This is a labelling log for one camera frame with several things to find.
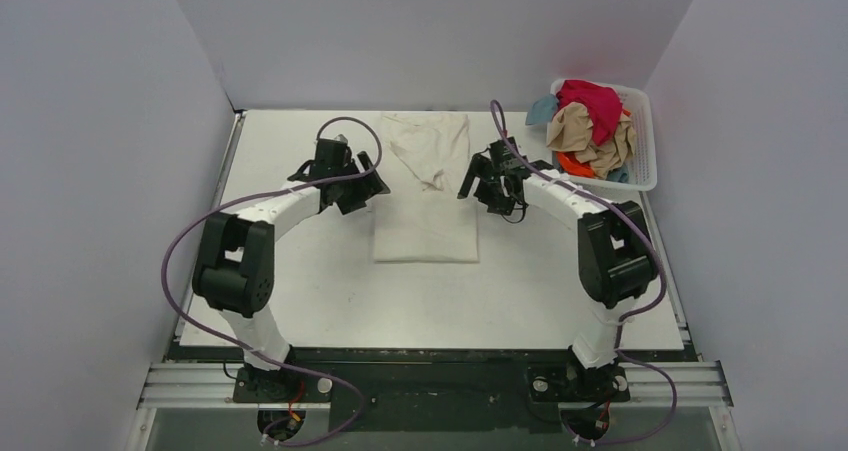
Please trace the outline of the cream white t shirt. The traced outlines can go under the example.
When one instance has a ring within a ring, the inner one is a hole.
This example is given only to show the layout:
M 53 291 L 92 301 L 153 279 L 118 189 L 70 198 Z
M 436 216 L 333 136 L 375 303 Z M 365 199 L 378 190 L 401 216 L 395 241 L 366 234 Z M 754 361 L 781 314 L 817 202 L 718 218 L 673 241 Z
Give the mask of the cream white t shirt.
M 470 121 L 450 112 L 384 112 L 378 172 L 390 193 L 375 199 L 378 263 L 477 263 L 475 206 L 458 197 L 470 164 Z

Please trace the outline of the tan beige t shirt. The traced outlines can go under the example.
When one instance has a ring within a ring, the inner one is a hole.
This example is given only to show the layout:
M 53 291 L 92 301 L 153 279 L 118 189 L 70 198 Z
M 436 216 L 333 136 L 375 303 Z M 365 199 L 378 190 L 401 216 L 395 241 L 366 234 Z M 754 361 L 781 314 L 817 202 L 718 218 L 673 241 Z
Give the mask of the tan beige t shirt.
M 573 152 L 579 161 L 589 163 L 595 179 L 620 182 L 637 148 L 637 132 L 630 115 L 622 112 L 614 136 L 603 145 L 592 142 L 592 128 L 586 108 L 573 102 L 547 124 L 546 145 L 553 152 Z

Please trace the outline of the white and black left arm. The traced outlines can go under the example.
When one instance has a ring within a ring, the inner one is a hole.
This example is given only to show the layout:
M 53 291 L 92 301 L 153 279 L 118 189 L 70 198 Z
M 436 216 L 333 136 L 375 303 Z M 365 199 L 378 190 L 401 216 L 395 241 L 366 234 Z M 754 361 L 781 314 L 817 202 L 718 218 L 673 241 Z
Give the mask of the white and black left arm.
M 320 138 L 276 192 L 251 199 L 235 212 L 206 219 L 192 278 L 193 293 L 228 323 L 244 362 L 261 370 L 259 387 L 272 400 L 292 397 L 298 373 L 269 301 L 275 287 L 276 243 L 303 221 L 335 207 L 343 215 L 389 193 L 367 152 L 354 153 L 342 138 Z

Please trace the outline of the orange t shirt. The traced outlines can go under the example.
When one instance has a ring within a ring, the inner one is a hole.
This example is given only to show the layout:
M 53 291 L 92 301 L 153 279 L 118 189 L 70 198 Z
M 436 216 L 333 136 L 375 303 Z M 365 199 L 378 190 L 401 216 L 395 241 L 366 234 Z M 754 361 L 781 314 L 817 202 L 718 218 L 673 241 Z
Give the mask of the orange t shirt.
M 561 168 L 569 175 L 595 179 L 596 174 L 589 163 L 581 162 L 573 152 L 554 152 L 554 156 Z

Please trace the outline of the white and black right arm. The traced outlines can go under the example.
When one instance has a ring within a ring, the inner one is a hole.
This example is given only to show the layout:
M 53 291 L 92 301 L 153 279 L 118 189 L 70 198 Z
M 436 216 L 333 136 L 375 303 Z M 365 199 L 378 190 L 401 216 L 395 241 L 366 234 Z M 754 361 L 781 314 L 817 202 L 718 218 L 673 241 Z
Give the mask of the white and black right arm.
M 612 203 L 575 184 L 543 160 L 516 157 L 514 139 L 495 141 L 470 159 L 458 196 L 474 197 L 504 218 L 535 207 L 576 236 L 577 274 L 589 301 L 569 350 L 579 362 L 565 373 L 569 393 L 593 398 L 605 386 L 602 367 L 614 363 L 620 326 L 658 274 L 642 208 Z

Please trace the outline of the teal blue t shirt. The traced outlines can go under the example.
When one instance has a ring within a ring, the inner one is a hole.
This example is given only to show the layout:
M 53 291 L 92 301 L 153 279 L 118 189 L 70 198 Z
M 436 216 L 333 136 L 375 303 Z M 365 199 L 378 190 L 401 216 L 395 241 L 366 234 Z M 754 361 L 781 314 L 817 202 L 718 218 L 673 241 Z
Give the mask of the teal blue t shirt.
M 559 110 L 559 101 L 554 94 L 536 100 L 525 115 L 526 126 L 544 125 L 552 121 Z

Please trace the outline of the magenta red t shirt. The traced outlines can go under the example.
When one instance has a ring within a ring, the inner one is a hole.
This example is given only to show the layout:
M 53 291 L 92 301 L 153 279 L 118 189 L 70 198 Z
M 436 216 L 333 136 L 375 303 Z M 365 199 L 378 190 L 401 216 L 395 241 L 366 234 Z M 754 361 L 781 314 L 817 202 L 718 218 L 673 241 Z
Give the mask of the magenta red t shirt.
M 586 108 L 593 125 L 592 142 L 595 145 L 603 145 L 614 136 L 623 105 L 612 88 L 585 80 L 567 79 L 554 95 L 560 108 L 573 102 Z

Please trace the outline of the white plastic laundry basket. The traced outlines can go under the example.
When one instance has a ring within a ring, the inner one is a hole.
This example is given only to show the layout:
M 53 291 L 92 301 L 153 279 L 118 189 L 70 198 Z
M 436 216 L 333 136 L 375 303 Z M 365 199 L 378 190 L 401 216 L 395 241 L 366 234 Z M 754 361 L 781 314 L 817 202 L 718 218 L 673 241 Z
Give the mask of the white plastic laundry basket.
M 554 94 L 565 80 L 567 79 L 555 81 L 551 85 L 550 94 Z M 598 188 L 628 191 L 649 191 L 653 189 L 657 182 L 657 165 L 652 113 L 648 96 L 634 88 L 607 83 L 596 84 L 612 88 L 622 102 L 623 111 L 630 115 L 637 132 L 635 157 L 626 165 L 623 179 L 620 182 L 570 176 L 577 183 Z M 554 152 L 551 152 L 554 163 L 559 165 Z

